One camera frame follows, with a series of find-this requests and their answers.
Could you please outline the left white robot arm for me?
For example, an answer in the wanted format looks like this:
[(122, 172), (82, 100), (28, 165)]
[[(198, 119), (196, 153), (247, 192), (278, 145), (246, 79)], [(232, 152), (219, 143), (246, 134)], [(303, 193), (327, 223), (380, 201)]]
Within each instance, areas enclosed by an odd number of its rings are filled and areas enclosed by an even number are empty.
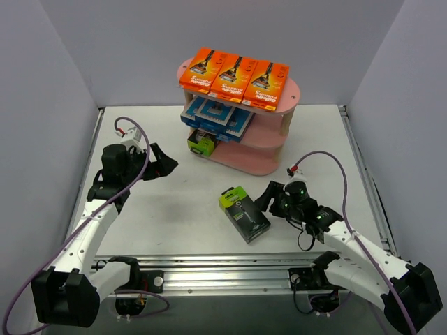
[(132, 257), (113, 256), (96, 273), (90, 271), (106, 232), (130, 196), (131, 184), (166, 177), (178, 166), (158, 144), (149, 148), (111, 144), (103, 149), (102, 168), (87, 193), (73, 236), (31, 281), (39, 322), (90, 327), (108, 295), (147, 289), (147, 279)]

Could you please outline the blue razor box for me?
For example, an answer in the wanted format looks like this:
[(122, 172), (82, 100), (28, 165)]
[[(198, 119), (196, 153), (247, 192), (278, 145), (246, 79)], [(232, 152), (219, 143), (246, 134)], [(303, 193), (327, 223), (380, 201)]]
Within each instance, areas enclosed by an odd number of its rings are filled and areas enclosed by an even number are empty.
[(251, 123), (253, 116), (254, 113), (252, 112), (236, 108), (225, 131), (218, 133), (216, 138), (224, 142), (234, 141), (239, 143)]
[(187, 126), (198, 128), (200, 126), (200, 122), (196, 118), (196, 113), (199, 111), (204, 102), (205, 98), (203, 97), (193, 97), (193, 99), (184, 107), (183, 112), (180, 115), (181, 121)]
[(222, 133), (227, 129), (235, 107), (206, 99), (195, 114), (201, 125), (211, 131)]

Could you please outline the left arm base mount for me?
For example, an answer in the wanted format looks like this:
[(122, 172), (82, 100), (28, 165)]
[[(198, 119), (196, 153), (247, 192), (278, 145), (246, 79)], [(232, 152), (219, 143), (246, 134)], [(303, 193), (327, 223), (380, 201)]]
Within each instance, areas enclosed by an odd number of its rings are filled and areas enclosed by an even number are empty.
[[(143, 271), (138, 274), (136, 283), (122, 285), (112, 291), (116, 294), (137, 294), (135, 297), (116, 298), (112, 311), (118, 318), (128, 320), (146, 318), (164, 313), (170, 309), (168, 300), (161, 296), (163, 292), (165, 272), (161, 270)], [(164, 307), (148, 311), (149, 298), (153, 297), (164, 303)]]

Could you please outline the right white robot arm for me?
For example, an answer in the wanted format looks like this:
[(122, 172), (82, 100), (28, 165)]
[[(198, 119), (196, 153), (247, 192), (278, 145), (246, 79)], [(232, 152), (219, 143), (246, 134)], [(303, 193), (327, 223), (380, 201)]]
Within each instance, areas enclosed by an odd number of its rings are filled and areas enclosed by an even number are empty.
[(311, 282), (344, 288), (383, 311), (401, 334), (416, 334), (443, 308), (432, 271), (383, 250), (346, 226), (341, 214), (320, 205), (303, 181), (271, 181), (255, 201), (263, 212), (300, 224), (330, 247), (313, 261)]

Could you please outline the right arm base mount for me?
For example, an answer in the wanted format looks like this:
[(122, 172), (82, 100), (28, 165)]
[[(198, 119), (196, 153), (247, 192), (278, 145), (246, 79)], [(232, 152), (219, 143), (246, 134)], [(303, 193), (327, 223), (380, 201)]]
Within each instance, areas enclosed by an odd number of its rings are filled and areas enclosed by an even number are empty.
[[(317, 315), (329, 318), (338, 312), (352, 298), (353, 294), (341, 294), (342, 288), (330, 284), (322, 271), (311, 267), (293, 267), (288, 269), (290, 289), (293, 292), (293, 305), (301, 315)], [(299, 292), (312, 292), (307, 295), (309, 308), (303, 311), (298, 306)]]

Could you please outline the small orange razor box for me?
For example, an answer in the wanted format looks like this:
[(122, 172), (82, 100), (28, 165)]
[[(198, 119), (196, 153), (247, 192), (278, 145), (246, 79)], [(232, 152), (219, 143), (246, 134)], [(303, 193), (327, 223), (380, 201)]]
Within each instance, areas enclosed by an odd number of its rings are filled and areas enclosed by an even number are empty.
[(274, 112), (287, 81), (288, 72), (289, 66), (286, 64), (258, 61), (241, 104)]

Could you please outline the black green razor box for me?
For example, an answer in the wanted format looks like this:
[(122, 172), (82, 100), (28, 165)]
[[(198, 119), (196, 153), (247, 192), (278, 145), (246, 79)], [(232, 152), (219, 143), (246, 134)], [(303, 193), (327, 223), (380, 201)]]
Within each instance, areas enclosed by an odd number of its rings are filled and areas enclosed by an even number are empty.
[(201, 129), (195, 129), (188, 137), (189, 150), (199, 156), (210, 157), (219, 141), (216, 136)]
[(270, 229), (269, 220), (241, 186), (224, 191), (219, 206), (247, 244)]

